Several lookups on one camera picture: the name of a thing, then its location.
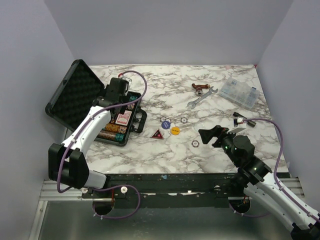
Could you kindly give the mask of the blue small blind button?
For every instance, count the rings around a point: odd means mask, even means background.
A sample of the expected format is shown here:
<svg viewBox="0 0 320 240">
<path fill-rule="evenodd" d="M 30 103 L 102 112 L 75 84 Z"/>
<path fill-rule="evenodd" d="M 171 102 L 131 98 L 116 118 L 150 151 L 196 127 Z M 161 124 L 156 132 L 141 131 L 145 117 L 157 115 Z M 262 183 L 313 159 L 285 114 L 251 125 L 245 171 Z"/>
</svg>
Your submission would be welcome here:
<svg viewBox="0 0 320 240">
<path fill-rule="evenodd" d="M 171 127 L 171 123 L 170 123 L 169 121 L 165 120 L 165 121 L 163 121 L 163 122 L 161 123 L 161 127 L 162 127 L 163 129 L 165 129 L 165 130 L 168 130 L 168 129 L 170 129 L 170 127 Z"/>
</svg>

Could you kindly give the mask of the yellow big blind button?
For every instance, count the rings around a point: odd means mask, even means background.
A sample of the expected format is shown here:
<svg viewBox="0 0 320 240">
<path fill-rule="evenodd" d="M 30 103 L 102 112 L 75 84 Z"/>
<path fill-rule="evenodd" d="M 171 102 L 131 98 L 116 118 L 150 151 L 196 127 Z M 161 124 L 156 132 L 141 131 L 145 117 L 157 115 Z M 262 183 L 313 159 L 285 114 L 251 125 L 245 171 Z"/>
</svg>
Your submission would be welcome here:
<svg viewBox="0 0 320 240">
<path fill-rule="evenodd" d="M 179 134 L 180 134 L 181 130 L 180 130 L 180 128 L 179 128 L 179 127 L 174 126 L 174 127 L 172 127 L 172 128 L 171 128 L 170 132 L 171 132 L 171 134 L 172 134 L 172 135 L 177 136 L 177 135 L 179 135 Z"/>
</svg>

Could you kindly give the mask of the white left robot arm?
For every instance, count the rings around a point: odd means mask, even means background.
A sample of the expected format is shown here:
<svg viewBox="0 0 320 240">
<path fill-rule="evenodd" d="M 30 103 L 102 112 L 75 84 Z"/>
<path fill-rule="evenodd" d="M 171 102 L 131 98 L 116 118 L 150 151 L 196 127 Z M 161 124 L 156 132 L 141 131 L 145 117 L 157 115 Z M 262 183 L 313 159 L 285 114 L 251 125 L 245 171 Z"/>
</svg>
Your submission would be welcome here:
<svg viewBox="0 0 320 240">
<path fill-rule="evenodd" d="M 87 116 L 76 130 L 61 144 L 52 144 L 48 150 L 49 178 L 57 183 L 57 191 L 64 193 L 71 188 L 93 188 L 101 198 L 107 197 L 111 185 L 107 176 L 90 170 L 86 154 L 103 127 L 119 114 L 124 114 L 130 104 L 142 98 L 128 97 L 131 80 L 120 73 L 113 77 L 101 96 L 92 103 Z"/>
</svg>

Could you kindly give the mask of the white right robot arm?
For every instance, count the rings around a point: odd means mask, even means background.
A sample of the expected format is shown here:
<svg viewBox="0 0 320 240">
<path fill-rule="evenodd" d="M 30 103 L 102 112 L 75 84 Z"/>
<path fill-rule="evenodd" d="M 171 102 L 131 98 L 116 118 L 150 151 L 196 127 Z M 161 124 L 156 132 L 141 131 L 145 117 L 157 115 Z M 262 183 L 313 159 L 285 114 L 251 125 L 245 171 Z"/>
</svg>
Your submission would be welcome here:
<svg viewBox="0 0 320 240">
<path fill-rule="evenodd" d="M 230 191 L 234 195 L 245 194 L 259 202 L 290 231 L 292 239 L 320 238 L 319 212 L 283 185 L 277 174 L 255 156 L 255 147 L 247 136 L 236 135 L 220 125 L 200 130 L 200 135 L 204 144 L 215 137 L 212 146 L 222 148 L 237 167 L 230 183 Z"/>
</svg>

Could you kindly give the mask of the red triangular dealer button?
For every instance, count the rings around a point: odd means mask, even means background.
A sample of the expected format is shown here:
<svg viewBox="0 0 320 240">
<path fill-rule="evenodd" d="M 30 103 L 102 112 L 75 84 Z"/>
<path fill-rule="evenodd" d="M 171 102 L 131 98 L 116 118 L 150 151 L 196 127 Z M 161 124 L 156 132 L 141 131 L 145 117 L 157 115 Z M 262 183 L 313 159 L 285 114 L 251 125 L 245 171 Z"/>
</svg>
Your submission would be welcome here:
<svg viewBox="0 0 320 240">
<path fill-rule="evenodd" d="M 151 136 L 151 138 L 153 139 L 158 139 L 158 140 L 163 140 L 164 136 L 162 134 L 162 132 L 160 131 L 160 129 L 158 128 L 155 133 Z"/>
</svg>

